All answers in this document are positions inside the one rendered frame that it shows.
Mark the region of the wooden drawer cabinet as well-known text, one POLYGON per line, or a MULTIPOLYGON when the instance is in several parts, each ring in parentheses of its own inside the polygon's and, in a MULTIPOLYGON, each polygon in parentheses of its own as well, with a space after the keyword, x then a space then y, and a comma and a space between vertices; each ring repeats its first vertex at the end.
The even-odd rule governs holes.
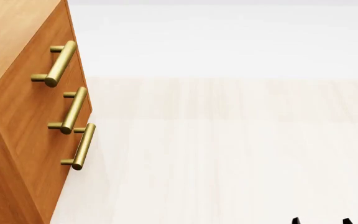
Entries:
MULTIPOLYGON (((48 129, 62 123, 85 87, 78 44, 56 87, 32 82, 47 74, 59 53, 50 46, 76 42, 68 0, 0 0, 0 224, 48 224, 75 155, 80 135, 48 129)), ((74 128, 92 112, 89 94, 74 128)))

